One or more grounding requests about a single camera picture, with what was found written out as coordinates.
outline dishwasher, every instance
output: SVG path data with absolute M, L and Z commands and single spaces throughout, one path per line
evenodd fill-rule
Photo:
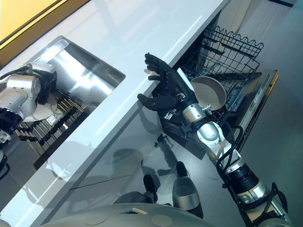
M 189 81 L 207 76 L 220 82 L 227 99 L 225 105 L 212 114 L 234 126 L 235 136 L 240 135 L 238 151 L 241 151 L 278 78 L 276 70 L 258 71 L 260 64 L 256 58 L 263 47 L 263 43 L 227 31 L 212 22 L 173 67 L 176 70 L 181 68 Z M 167 91 L 157 88 L 153 91 L 154 97 L 166 94 Z M 199 149 L 200 139 L 187 126 L 182 113 L 177 109 L 162 111 L 159 117 L 165 134 L 189 151 L 189 143 Z M 219 125 L 228 135 L 226 126 Z M 202 159 L 204 153 L 198 153 L 197 157 Z

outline dish rack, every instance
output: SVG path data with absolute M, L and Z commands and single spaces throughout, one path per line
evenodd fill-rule
M 227 94 L 227 111 L 235 112 L 243 99 L 244 85 L 261 75 L 256 73 L 259 67 L 256 57 L 263 47 L 263 43 L 250 41 L 248 37 L 210 26 L 201 34 L 198 48 L 190 53 L 181 69 L 190 81 L 198 76 L 218 80 Z
M 67 137 L 88 117 L 84 110 L 68 94 L 56 90 L 53 93 L 57 109 L 46 119 L 35 122 L 22 122 L 15 133 L 21 141 L 26 141 L 37 154 L 33 163 L 37 170 L 67 139 Z

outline stainless steel sink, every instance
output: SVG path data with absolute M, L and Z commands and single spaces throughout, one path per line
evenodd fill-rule
M 0 193 L 0 210 L 89 113 L 125 78 L 123 73 L 62 36 L 53 40 L 28 62 L 33 61 L 53 64 L 56 67 L 59 91 L 53 96 L 58 98 L 57 94 L 64 94 L 65 104 L 59 98 L 58 107 L 53 115 L 42 121 L 27 122 L 27 125 L 20 124 L 18 132 L 21 136 L 24 137 L 21 131 L 30 130 L 26 135 L 37 140 L 21 138 L 16 131 L 9 145 L 3 149 L 10 164 L 10 173 L 6 176 L 6 180 L 14 183 L 16 187 L 7 190 L 6 184 L 0 185 L 0 191 L 7 192 Z
M 125 78 L 123 73 L 63 36 L 29 61 L 54 65 L 57 87 L 82 106 L 100 104 Z

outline yellow wall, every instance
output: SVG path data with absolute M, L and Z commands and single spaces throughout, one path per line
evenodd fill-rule
M 56 0 L 0 0 L 0 40 Z

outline wire rack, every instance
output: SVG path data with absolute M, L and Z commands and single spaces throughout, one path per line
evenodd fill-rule
M 255 58 L 263 47 L 263 43 L 257 44 L 219 26 L 208 27 L 202 33 L 199 48 L 181 68 L 190 80 L 198 76 L 218 80 L 228 96 L 257 75 L 259 63 Z

